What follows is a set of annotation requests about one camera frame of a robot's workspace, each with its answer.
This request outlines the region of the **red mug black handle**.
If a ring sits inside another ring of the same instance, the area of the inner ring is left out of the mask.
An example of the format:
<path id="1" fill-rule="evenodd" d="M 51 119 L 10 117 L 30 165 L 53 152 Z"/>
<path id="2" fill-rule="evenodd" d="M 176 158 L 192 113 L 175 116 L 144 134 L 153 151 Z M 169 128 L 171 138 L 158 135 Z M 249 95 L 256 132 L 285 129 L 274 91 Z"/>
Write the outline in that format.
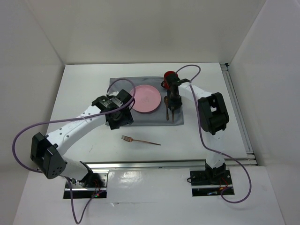
<path id="1" fill-rule="evenodd" d="M 178 74 L 174 71 L 167 71 L 164 74 L 164 79 L 161 82 L 161 86 L 166 90 L 169 90 L 173 83 L 179 80 Z"/>

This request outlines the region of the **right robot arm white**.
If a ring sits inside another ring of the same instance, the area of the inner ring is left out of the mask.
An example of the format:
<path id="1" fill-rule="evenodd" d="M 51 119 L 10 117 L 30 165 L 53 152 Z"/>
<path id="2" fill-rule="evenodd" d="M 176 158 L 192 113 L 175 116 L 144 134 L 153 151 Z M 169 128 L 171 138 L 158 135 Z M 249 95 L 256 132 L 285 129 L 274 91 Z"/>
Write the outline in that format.
<path id="1" fill-rule="evenodd" d="M 220 180 L 226 170 L 224 151 L 224 130 L 229 115 L 221 93 L 210 93 L 194 85 L 189 86 L 188 79 L 180 79 L 174 71 L 164 74 L 161 86 L 166 89 L 164 101 L 166 107 L 174 113 L 182 106 L 181 97 L 196 100 L 196 112 L 200 117 L 200 131 L 204 145 L 209 148 L 205 159 L 205 180 L 214 184 Z"/>

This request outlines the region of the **grey cloth placemat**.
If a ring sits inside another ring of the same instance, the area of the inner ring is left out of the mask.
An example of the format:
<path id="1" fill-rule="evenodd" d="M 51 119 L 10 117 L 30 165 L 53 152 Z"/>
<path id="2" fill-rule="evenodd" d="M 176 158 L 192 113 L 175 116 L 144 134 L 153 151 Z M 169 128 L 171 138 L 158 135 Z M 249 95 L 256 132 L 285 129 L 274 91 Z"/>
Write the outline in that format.
<path id="1" fill-rule="evenodd" d="M 174 111 L 174 123 L 172 123 L 172 112 L 168 109 L 169 120 L 166 120 L 166 107 L 164 97 L 167 95 L 166 89 L 161 86 L 163 78 L 160 76 L 144 76 L 144 77 L 127 77 L 127 80 L 117 81 L 116 78 L 110 79 L 109 94 L 116 94 L 121 90 L 127 91 L 129 94 L 135 92 L 136 86 L 151 85 L 155 87 L 161 94 L 160 106 L 149 113 L 140 113 L 135 111 L 131 106 L 131 114 L 134 122 L 133 126 L 179 126 L 184 124 L 182 108 Z"/>

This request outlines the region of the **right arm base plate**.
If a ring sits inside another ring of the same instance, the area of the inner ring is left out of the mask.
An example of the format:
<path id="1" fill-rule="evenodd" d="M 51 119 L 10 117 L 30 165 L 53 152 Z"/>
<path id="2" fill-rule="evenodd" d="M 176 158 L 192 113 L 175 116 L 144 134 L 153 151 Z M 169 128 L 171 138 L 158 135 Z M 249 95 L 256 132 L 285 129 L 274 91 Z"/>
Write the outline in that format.
<path id="1" fill-rule="evenodd" d="M 191 184 L 192 196 L 234 195 L 233 182 L 229 170 L 214 181 L 209 181 L 205 171 L 190 171 L 187 182 Z"/>

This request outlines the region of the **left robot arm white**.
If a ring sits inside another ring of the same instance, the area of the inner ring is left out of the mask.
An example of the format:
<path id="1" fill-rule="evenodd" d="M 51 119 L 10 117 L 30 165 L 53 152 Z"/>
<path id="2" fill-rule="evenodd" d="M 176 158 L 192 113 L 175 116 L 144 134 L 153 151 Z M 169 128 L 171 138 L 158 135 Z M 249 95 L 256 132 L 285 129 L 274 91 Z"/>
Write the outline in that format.
<path id="1" fill-rule="evenodd" d="M 48 178 L 74 179 L 82 187 L 91 186 L 100 177 L 86 163 L 64 155 L 77 141 L 95 128 L 108 124 L 111 130 L 133 123 L 129 109 L 133 95 L 121 90 L 117 95 L 100 96 L 74 121 L 46 135 L 32 138 L 30 158 Z"/>

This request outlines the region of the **copper fork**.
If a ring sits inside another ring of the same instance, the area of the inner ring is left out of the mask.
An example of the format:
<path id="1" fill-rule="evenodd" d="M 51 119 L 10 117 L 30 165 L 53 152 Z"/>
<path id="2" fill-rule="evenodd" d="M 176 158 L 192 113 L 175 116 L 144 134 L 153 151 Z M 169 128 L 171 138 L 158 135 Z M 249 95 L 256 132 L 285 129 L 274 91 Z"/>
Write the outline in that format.
<path id="1" fill-rule="evenodd" d="M 140 142 L 140 143 L 146 143 L 146 144 L 152 144 L 152 145 L 158 145 L 158 146 L 161 146 L 161 144 L 158 144 L 158 143 L 154 143 L 154 142 L 148 142 L 148 141 L 143 141 L 143 140 L 138 140 L 138 139 L 134 139 L 132 137 L 129 137 L 129 136 L 125 136 L 125 135 L 122 135 L 121 136 L 121 139 L 126 141 L 126 142 Z"/>

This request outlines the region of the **pink plate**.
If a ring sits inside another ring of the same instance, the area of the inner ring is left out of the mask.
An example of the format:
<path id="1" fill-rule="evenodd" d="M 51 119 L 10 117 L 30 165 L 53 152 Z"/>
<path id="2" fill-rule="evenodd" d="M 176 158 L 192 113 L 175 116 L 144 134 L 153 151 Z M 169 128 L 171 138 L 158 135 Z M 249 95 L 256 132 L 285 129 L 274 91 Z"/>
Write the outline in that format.
<path id="1" fill-rule="evenodd" d="M 139 113 L 150 113 L 156 110 L 161 103 L 160 92 L 151 85 L 139 85 L 135 88 L 134 101 L 131 107 Z"/>

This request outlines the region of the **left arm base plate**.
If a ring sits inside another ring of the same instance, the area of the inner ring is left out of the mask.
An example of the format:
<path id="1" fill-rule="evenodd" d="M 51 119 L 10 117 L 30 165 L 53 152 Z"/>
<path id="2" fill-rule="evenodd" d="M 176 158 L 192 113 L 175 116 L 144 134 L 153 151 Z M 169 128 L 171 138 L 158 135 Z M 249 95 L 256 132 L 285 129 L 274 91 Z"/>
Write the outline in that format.
<path id="1" fill-rule="evenodd" d="M 75 179 L 70 181 L 74 199 L 95 199 L 107 197 L 108 170 L 96 170 L 96 177 L 88 185 Z"/>

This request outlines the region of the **brown wooden spoon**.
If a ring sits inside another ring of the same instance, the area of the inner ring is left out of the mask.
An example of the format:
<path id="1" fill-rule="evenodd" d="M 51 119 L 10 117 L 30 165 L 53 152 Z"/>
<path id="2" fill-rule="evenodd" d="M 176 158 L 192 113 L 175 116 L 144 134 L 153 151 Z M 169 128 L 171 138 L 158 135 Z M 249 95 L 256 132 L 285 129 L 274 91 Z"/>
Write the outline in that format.
<path id="1" fill-rule="evenodd" d="M 165 107 L 166 107 L 166 120 L 169 120 L 168 97 L 167 96 L 164 97 L 164 104 L 165 104 Z"/>

